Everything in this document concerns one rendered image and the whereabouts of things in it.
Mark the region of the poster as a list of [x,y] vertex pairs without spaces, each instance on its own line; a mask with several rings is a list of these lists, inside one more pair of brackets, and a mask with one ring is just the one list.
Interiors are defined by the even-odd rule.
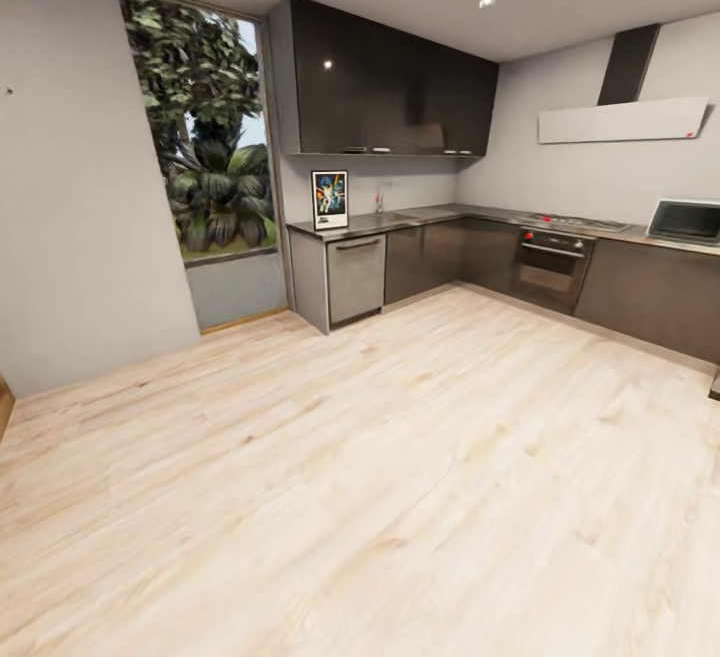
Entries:
[[315,230],[349,227],[348,171],[322,169],[310,171],[312,177],[312,213]]

